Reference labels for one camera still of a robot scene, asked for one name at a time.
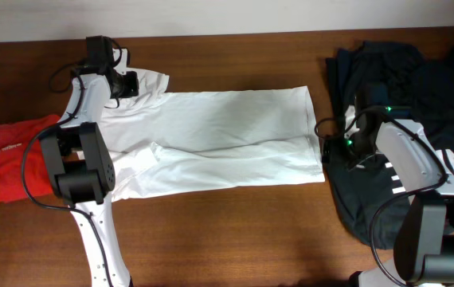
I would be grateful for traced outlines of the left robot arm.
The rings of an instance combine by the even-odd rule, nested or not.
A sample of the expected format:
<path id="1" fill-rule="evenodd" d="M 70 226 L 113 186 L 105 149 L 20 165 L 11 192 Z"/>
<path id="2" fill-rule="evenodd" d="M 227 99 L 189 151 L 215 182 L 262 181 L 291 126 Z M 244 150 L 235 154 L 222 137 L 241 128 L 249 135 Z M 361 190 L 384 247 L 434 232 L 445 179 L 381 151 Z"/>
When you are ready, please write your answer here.
<path id="1" fill-rule="evenodd" d="M 131 286 L 112 214 L 115 168 L 99 121 L 108 101 L 136 95 L 139 85 L 134 72 L 116 71 L 123 51 L 113 39 L 87 37 L 86 50 L 71 72 L 65 113 L 38 140 L 53 192 L 80 231 L 92 285 Z"/>

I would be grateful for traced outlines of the white printed t-shirt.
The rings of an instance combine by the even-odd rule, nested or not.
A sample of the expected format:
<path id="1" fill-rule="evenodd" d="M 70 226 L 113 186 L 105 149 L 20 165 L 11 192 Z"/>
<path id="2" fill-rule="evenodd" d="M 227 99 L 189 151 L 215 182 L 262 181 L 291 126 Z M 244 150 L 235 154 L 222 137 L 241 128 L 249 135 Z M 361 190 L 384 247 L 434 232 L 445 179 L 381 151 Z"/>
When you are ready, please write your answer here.
<path id="1" fill-rule="evenodd" d="M 307 87 L 169 92 L 166 74 L 137 75 L 138 96 L 100 120 L 115 201 L 324 181 Z"/>

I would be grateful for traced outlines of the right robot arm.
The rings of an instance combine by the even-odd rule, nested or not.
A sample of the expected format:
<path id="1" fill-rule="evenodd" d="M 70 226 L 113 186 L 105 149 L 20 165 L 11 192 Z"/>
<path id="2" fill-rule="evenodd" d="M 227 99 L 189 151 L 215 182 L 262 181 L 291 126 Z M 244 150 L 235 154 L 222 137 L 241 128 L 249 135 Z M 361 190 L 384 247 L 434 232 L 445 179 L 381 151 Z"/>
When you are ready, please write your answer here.
<path id="1" fill-rule="evenodd" d="M 353 273 L 353 286 L 454 286 L 454 175 L 437 156 L 422 124 L 408 106 L 389 103 L 381 85 L 369 85 L 354 98 L 354 116 L 343 131 L 324 136 L 339 143 L 349 171 L 385 157 L 403 191 L 374 212 L 367 235 L 376 267 Z M 375 231 L 383 212 L 400 200 L 410 202 L 397 233 L 393 256 L 381 261 Z"/>

